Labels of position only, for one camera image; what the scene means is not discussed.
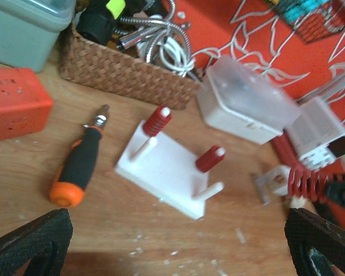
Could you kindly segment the red spring two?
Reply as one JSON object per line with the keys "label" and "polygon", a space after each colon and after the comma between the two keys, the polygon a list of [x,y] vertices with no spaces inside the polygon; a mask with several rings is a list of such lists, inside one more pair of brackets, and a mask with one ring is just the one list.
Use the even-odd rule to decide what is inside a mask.
{"label": "red spring two", "polygon": [[213,145],[195,161],[195,166],[200,172],[207,173],[224,159],[225,153],[223,147]]}

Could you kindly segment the metal L bracket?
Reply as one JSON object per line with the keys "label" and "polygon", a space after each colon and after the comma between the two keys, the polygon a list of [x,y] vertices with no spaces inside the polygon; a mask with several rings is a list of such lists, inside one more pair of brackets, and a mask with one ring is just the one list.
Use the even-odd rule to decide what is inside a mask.
{"label": "metal L bracket", "polygon": [[277,196],[288,194],[290,167],[279,165],[264,174],[251,174],[251,179],[263,205],[271,202],[270,193]]}

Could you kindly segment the red spring one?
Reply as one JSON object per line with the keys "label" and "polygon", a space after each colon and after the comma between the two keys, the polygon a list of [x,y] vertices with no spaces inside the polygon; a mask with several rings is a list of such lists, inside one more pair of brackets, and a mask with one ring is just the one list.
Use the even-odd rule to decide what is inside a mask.
{"label": "red spring one", "polygon": [[155,137],[171,120],[171,110],[167,106],[158,106],[142,126],[148,137]]}

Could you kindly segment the red spring four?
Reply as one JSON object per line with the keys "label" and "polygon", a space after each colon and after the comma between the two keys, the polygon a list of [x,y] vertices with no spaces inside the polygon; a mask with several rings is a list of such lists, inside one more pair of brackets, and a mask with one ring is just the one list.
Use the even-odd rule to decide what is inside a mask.
{"label": "red spring four", "polygon": [[291,197],[303,197],[312,202],[326,203],[328,184],[334,182],[345,182],[345,174],[327,174],[292,167],[287,181],[287,194]]}

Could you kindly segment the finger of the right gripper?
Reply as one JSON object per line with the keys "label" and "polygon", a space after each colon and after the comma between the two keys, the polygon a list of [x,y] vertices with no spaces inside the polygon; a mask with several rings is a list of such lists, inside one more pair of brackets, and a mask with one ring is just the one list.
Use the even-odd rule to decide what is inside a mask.
{"label": "finger of the right gripper", "polygon": [[345,210],[345,175],[329,175],[325,183],[324,194]]}

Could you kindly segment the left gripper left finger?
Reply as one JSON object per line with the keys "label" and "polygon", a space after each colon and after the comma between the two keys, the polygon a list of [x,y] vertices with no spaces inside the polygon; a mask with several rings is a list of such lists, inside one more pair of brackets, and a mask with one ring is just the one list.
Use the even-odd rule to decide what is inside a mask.
{"label": "left gripper left finger", "polygon": [[72,238],[67,209],[52,210],[0,237],[0,275],[60,275]]}

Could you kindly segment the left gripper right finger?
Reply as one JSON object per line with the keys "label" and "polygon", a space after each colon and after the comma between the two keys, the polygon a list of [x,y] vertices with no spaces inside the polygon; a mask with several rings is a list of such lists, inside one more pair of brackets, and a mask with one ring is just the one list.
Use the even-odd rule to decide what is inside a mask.
{"label": "left gripper right finger", "polygon": [[294,268],[298,275],[345,274],[345,230],[304,209],[291,209],[285,224]]}

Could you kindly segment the orange black ratchet screwdriver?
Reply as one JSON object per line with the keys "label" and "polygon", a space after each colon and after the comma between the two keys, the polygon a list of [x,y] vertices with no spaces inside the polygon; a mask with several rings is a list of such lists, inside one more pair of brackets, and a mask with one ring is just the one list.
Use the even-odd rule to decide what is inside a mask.
{"label": "orange black ratchet screwdriver", "polygon": [[99,153],[109,105],[102,105],[84,125],[83,136],[71,147],[49,191],[49,199],[61,208],[77,206],[84,198]]}

